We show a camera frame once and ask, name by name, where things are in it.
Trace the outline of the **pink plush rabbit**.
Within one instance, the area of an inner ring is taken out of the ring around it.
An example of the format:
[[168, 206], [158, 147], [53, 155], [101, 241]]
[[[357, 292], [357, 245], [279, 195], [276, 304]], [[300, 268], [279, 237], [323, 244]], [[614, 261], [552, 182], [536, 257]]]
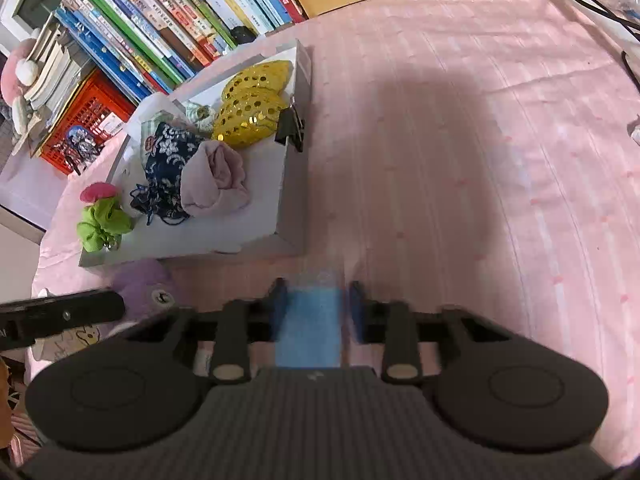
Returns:
[[36, 43], [36, 38], [22, 41], [10, 53], [1, 73], [2, 98], [11, 107], [11, 119], [18, 136], [24, 136], [27, 131], [25, 91], [39, 74], [38, 65], [29, 58]]

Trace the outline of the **pink striped tablecloth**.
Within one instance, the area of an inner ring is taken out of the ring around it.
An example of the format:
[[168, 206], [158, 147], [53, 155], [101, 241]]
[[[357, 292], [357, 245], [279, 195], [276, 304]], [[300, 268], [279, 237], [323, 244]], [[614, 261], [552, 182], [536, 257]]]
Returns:
[[[617, 479], [639, 472], [636, 87], [550, 0], [371, 0], [288, 29], [311, 58], [307, 232], [298, 255], [163, 263], [183, 303], [54, 359], [25, 408], [31, 479]], [[86, 270], [70, 179], [43, 240], [50, 296]], [[215, 313], [330, 270], [337, 368], [209, 378]], [[348, 288], [416, 319], [420, 384], [380, 376]]]

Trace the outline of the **stack of flat books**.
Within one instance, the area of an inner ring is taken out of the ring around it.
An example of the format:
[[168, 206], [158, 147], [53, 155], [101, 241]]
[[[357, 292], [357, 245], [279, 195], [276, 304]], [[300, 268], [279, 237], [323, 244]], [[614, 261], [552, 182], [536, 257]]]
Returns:
[[29, 58], [38, 65], [39, 74], [25, 91], [28, 124], [24, 136], [18, 136], [13, 126], [13, 154], [24, 146], [35, 153], [79, 85], [96, 68], [90, 56], [53, 15], [29, 38], [37, 39]]

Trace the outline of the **blue sponge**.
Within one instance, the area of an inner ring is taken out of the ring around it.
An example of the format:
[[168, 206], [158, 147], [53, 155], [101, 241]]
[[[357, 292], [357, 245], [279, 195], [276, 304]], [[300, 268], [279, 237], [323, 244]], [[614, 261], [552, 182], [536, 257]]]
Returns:
[[274, 344], [274, 364], [287, 368], [337, 368], [343, 348], [343, 283], [330, 270], [308, 272], [288, 284]]

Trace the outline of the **green floral cloth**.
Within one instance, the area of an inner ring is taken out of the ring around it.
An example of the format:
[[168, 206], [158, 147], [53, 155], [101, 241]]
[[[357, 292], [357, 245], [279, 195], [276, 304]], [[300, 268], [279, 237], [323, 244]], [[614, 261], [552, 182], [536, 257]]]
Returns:
[[213, 107], [193, 101], [186, 101], [183, 106], [186, 118], [194, 125], [199, 134], [210, 136], [214, 132], [216, 112]]

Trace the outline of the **red plastic crate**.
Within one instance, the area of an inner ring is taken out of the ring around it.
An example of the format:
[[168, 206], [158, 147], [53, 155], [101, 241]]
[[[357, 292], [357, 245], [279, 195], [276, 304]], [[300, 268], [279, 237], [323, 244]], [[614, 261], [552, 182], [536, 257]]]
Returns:
[[68, 176], [84, 164], [68, 133], [80, 127], [96, 148], [119, 132], [134, 112], [134, 103], [100, 70], [94, 70], [78, 87], [63, 114], [54, 123], [35, 155]]

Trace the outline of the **miniature bicycle model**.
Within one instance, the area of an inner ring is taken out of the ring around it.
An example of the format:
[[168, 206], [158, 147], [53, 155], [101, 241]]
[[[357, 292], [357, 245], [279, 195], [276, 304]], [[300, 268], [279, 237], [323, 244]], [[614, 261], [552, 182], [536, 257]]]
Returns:
[[70, 128], [54, 147], [61, 152], [64, 162], [75, 174], [82, 174], [103, 150], [103, 145], [99, 144], [93, 133], [81, 126]]

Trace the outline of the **row of upright books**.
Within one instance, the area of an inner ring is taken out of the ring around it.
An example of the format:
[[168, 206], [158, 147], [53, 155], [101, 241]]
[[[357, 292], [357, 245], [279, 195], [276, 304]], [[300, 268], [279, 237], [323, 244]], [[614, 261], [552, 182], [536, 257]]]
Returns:
[[55, 0], [55, 17], [133, 103], [306, 21], [297, 0]]

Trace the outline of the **purple plush toy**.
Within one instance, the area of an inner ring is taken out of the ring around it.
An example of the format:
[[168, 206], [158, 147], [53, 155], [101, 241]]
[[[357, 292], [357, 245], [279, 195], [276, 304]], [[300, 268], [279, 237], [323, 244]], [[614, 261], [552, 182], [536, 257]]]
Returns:
[[125, 263], [115, 273], [111, 289], [124, 300], [125, 314], [118, 321], [99, 326], [102, 338], [183, 303], [183, 293], [166, 266], [152, 259]]

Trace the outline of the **black binder clip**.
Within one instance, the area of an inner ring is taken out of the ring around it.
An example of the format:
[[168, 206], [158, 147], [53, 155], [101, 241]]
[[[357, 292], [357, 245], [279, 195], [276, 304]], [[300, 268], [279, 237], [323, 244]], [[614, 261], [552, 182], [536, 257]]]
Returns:
[[305, 137], [305, 123], [299, 116], [294, 105], [280, 111], [274, 140], [277, 144], [292, 144], [296, 151], [303, 153]]

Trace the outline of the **green and pink scrunchie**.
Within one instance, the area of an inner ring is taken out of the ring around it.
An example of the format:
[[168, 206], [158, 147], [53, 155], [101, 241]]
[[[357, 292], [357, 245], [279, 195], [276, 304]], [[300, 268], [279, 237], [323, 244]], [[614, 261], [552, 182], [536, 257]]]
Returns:
[[132, 231], [134, 220], [122, 210], [119, 190], [106, 182], [90, 184], [80, 193], [85, 204], [76, 234], [85, 252], [119, 248], [122, 237]]

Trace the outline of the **lilac soft cloth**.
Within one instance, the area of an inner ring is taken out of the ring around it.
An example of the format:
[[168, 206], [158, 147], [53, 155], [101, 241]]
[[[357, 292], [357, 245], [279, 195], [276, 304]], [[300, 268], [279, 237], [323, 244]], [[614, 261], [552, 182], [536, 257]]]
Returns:
[[221, 141], [200, 144], [180, 176], [182, 209], [191, 217], [223, 217], [250, 202], [242, 156]]

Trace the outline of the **navy floral pouch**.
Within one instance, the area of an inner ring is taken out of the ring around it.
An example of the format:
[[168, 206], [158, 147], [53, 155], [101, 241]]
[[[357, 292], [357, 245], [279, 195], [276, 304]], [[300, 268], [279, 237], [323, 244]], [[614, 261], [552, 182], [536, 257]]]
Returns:
[[182, 170], [203, 142], [201, 136], [168, 122], [159, 122], [145, 140], [146, 182], [137, 184], [129, 196], [130, 206], [145, 215], [148, 226], [155, 219], [178, 226], [190, 218], [181, 205]]

